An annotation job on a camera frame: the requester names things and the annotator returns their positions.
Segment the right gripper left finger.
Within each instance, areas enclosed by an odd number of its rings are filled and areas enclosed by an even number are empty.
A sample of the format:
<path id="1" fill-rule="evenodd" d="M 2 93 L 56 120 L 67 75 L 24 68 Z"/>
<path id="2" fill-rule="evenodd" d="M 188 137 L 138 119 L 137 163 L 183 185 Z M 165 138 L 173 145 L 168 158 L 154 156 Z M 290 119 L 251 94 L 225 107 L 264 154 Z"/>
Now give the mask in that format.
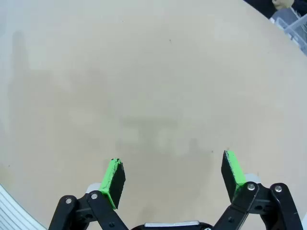
<path id="1" fill-rule="evenodd" d="M 103 230 L 126 230 L 127 226 L 115 212 L 125 180 L 122 161 L 112 159 L 98 189 L 81 198 L 65 195 L 59 200 L 49 229 L 86 230 L 91 222 L 98 222 Z"/>

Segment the person's left hand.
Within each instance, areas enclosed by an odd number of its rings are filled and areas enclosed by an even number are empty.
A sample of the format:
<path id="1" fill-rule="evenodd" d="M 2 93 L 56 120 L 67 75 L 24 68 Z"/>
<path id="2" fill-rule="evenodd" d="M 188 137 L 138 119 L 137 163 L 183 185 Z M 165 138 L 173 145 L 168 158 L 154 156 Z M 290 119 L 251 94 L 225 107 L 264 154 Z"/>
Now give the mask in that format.
<path id="1" fill-rule="evenodd" d="M 294 0 L 272 0 L 276 10 L 291 8 Z"/>

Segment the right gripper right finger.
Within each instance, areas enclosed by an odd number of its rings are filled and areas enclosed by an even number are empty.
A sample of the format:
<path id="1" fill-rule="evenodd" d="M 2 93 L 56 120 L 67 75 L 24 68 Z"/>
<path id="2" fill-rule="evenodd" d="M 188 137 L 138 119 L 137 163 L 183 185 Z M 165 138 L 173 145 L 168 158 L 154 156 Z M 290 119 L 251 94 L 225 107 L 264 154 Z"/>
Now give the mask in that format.
<path id="1" fill-rule="evenodd" d="M 221 173 L 231 204 L 213 226 L 239 230 L 248 215 L 259 215 L 268 230 L 300 230 L 302 223 L 288 186 L 247 181 L 233 151 L 223 152 Z"/>

